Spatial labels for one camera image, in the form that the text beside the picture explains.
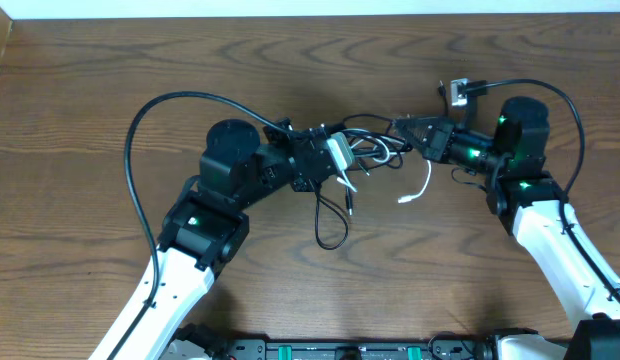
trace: white wall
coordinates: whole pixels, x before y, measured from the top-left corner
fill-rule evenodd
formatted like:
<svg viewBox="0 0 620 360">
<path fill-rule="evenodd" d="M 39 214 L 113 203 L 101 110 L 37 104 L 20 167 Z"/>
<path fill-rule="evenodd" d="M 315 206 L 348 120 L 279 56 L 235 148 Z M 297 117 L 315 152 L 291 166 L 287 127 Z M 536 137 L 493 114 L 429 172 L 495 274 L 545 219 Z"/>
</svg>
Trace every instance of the white wall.
<svg viewBox="0 0 620 360">
<path fill-rule="evenodd" d="M 620 0 L 0 0 L 13 19 L 620 12 Z"/>
</svg>

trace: white cable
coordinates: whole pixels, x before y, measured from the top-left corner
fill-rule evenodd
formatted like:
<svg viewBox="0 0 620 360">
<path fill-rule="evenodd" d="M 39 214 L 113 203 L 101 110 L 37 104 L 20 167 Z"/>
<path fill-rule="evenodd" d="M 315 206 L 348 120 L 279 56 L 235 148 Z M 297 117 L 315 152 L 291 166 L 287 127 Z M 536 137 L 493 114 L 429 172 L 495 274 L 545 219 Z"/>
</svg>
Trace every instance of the white cable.
<svg viewBox="0 0 620 360">
<path fill-rule="evenodd" d="M 403 145 L 405 145 L 405 144 L 406 144 L 405 140 L 404 140 L 404 141 L 401 141 L 401 140 L 397 140 L 397 139 L 395 139 L 395 138 L 391 138 L 391 137 L 388 137 L 388 136 L 383 136 L 383 138 L 384 138 L 384 139 L 386 139 L 386 140 L 388 140 L 388 141 L 392 141 L 393 143 L 399 144 L 399 145 L 401 145 L 401 146 L 403 146 Z"/>
<path fill-rule="evenodd" d="M 406 144 L 405 142 L 399 141 L 397 139 L 393 139 L 393 138 L 389 138 L 389 137 L 385 137 L 385 136 L 383 138 L 386 139 L 386 140 L 393 141 L 395 143 L 401 144 L 401 147 L 403 147 Z M 381 142 L 381 144 L 383 144 L 383 146 L 386 148 L 386 154 L 387 155 L 397 156 L 397 153 L 390 151 L 390 149 L 383 143 L 383 141 Z M 375 145 L 372 148 L 372 150 L 376 150 L 376 148 L 377 148 L 377 146 Z M 384 159 L 384 160 L 379 160 L 379 159 L 373 157 L 372 160 L 374 160 L 374 161 L 376 161 L 378 163 L 384 163 L 384 162 L 390 160 L 390 156 L 386 156 L 386 159 Z"/>
<path fill-rule="evenodd" d="M 358 131 L 364 131 L 364 132 L 368 132 L 367 130 L 363 130 L 363 129 L 348 129 L 348 130 L 358 130 Z M 388 145 L 386 145 L 383 141 L 373 137 L 373 136 L 366 136 L 366 135 L 361 135 L 360 136 L 362 139 L 360 139 L 359 141 L 357 141 L 356 143 L 354 143 L 352 146 L 350 146 L 351 149 L 354 149 L 355 146 L 361 144 L 361 142 L 363 142 L 365 139 L 365 141 L 370 142 L 370 143 L 374 143 L 374 144 L 380 144 L 381 146 L 383 146 L 384 150 L 385 150 L 385 154 L 386 157 L 383 160 L 380 160 L 378 158 L 373 157 L 372 160 L 379 162 L 379 163 L 384 163 L 388 160 L 390 160 L 390 158 L 392 157 L 392 154 L 390 153 L 390 149 L 388 148 Z"/>
<path fill-rule="evenodd" d="M 428 162 L 428 177 L 426 177 L 426 182 L 425 184 L 423 184 L 423 188 L 421 189 L 421 191 L 419 191 L 418 194 L 405 195 L 405 196 L 400 197 L 398 200 L 399 204 L 410 202 L 418 198 L 419 196 L 423 195 L 423 193 L 426 191 L 426 188 L 428 187 L 428 183 L 430 182 L 430 174 L 432 173 L 432 164 L 430 163 L 430 160 L 426 160 L 426 161 Z"/>
<path fill-rule="evenodd" d="M 363 132 L 367 132 L 368 134 L 370 133 L 370 130 L 366 130 L 366 129 L 360 129 L 360 128 L 346 128 L 347 131 L 353 130 L 353 131 L 363 131 Z"/>
<path fill-rule="evenodd" d="M 343 176 L 343 178 L 340 178 L 339 176 L 337 176 L 337 182 L 339 184 L 345 185 L 347 187 L 350 188 L 350 190 L 357 192 L 357 188 L 354 187 L 354 185 L 352 185 L 352 183 L 350 182 L 350 179 L 348 179 L 348 175 L 346 175 L 345 171 L 341 172 L 341 175 Z"/>
<path fill-rule="evenodd" d="M 357 141 L 356 143 L 350 145 L 350 149 L 354 149 L 357 147 L 357 145 L 361 144 L 364 141 L 364 139 L 359 139 L 359 141 Z"/>
</svg>

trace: green terminal block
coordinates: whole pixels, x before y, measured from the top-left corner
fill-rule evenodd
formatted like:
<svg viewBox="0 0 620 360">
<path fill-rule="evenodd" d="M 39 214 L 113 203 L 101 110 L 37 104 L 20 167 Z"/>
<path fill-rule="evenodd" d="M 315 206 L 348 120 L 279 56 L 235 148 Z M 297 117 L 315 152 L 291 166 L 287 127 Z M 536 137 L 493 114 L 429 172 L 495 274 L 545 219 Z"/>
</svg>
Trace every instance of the green terminal block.
<svg viewBox="0 0 620 360">
<path fill-rule="evenodd" d="M 292 360 L 292 346 L 279 346 L 279 360 Z"/>
<path fill-rule="evenodd" d="M 409 347 L 408 348 L 408 360 L 422 360 L 421 357 L 421 348 L 420 347 Z"/>
</svg>

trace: small black connector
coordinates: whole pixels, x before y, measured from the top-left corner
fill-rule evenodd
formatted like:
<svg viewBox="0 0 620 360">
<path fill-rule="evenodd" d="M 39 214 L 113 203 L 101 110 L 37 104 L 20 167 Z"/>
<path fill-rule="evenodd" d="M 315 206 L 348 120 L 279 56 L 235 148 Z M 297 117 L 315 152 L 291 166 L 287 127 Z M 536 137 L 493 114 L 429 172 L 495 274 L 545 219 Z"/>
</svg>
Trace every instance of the small black connector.
<svg viewBox="0 0 620 360">
<path fill-rule="evenodd" d="M 443 85 L 443 81 L 439 80 L 439 87 L 437 88 L 437 92 L 439 95 L 445 97 L 446 96 L 446 86 Z"/>
<path fill-rule="evenodd" d="M 352 209 L 354 207 L 354 202 L 352 201 L 352 190 L 346 186 L 346 208 L 348 209 L 348 214 L 352 216 Z"/>
<path fill-rule="evenodd" d="M 357 159 L 357 165 L 359 165 L 359 168 L 361 169 L 361 171 L 363 171 L 367 176 L 370 176 L 370 172 L 368 171 L 368 168 L 363 163 L 363 161 L 361 161 L 361 159 Z"/>
</svg>

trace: wooden table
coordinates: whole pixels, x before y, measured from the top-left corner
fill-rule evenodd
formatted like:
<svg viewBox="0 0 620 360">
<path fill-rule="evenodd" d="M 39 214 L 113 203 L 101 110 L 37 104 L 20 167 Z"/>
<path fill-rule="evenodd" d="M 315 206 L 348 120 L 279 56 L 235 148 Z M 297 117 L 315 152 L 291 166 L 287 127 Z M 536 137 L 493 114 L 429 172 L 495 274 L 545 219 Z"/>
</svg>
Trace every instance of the wooden table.
<svg viewBox="0 0 620 360">
<path fill-rule="evenodd" d="M 620 274 L 620 15 L 20 21 L 0 74 L 0 358 L 85 358 L 136 287 L 148 250 L 123 177 L 123 140 L 156 95 L 201 90 L 296 128 L 357 112 L 438 114 L 439 80 L 531 77 L 570 94 L 587 134 L 572 202 Z M 548 169 L 565 184 L 577 132 L 564 103 L 528 86 L 480 100 L 492 132 L 509 96 L 548 104 Z M 133 168 L 159 224 L 197 173 L 206 132 L 235 111 L 198 99 L 143 121 Z M 382 125 L 362 121 L 361 126 Z M 223 334 L 423 338 L 526 326 L 571 335 L 541 271 L 484 195 L 436 166 L 424 178 L 356 175 L 351 235 L 314 242 L 314 201 L 289 188 L 247 211 L 249 238 L 187 317 Z M 328 181 L 338 202 L 343 190 Z M 339 221 L 322 215 L 324 236 Z"/>
</svg>

